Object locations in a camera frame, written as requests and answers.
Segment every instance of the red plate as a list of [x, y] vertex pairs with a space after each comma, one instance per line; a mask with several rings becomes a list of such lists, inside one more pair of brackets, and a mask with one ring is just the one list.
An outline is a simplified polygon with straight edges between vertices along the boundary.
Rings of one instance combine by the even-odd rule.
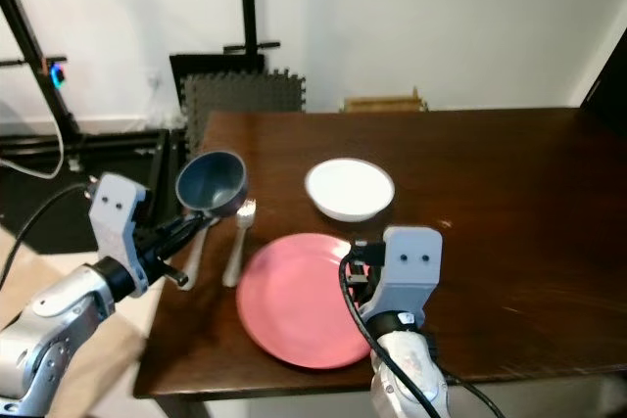
[[338, 281], [349, 248], [328, 235], [297, 234], [253, 256], [237, 288], [237, 309], [260, 347], [314, 369], [346, 366], [368, 354]]

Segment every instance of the white wall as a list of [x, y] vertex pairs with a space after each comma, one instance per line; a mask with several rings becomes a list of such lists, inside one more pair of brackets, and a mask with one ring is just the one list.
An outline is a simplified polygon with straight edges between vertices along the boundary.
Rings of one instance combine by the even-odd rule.
[[[410, 92], [432, 109], [568, 105], [624, 0], [258, 0], [270, 66], [307, 77], [308, 109]], [[243, 39], [240, 0], [24, 0], [46, 54], [67, 54], [79, 120], [177, 109], [169, 53]], [[18, 55], [0, 20], [0, 57]], [[153, 95], [147, 75], [163, 84]], [[45, 120], [28, 70], [0, 71], [0, 122]]]

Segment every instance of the wall outlet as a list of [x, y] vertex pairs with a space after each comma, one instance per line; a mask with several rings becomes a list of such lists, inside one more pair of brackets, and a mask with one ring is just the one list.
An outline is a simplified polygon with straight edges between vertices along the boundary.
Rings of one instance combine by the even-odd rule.
[[146, 83], [151, 88], [151, 90], [157, 90], [161, 87], [162, 84], [161, 71], [158, 69], [148, 69], [146, 70]]

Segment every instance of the gray bowl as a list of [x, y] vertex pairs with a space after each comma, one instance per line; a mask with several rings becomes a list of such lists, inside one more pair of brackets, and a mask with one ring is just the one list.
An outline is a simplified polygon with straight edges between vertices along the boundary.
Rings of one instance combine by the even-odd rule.
[[232, 152], [208, 152], [188, 163], [176, 179], [182, 205], [208, 216], [229, 217], [244, 203], [248, 175], [244, 161]]

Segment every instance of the silverware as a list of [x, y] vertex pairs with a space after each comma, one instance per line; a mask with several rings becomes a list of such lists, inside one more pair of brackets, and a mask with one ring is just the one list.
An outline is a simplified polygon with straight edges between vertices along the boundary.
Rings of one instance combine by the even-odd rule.
[[244, 247], [244, 236], [246, 230], [253, 225], [255, 221], [255, 211], [257, 210], [257, 202], [249, 199], [244, 202], [242, 207], [237, 211], [237, 235], [235, 236], [235, 243], [233, 244], [233, 250], [231, 256], [228, 259], [228, 265], [224, 269], [222, 275], [222, 285], [227, 288], [234, 288], [237, 286], [239, 276], [242, 270], [242, 249]]
[[219, 217], [214, 218], [210, 224], [203, 230], [198, 232], [192, 242], [192, 250], [189, 252], [189, 257], [183, 268], [183, 272], [187, 275], [187, 283], [180, 286], [178, 289], [181, 291], [190, 291], [196, 284], [198, 278], [198, 271], [200, 269], [200, 261], [203, 257], [203, 247], [205, 246], [205, 239], [207, 238], [207, 231], [210, 227], [213, 227], [220, 221]]

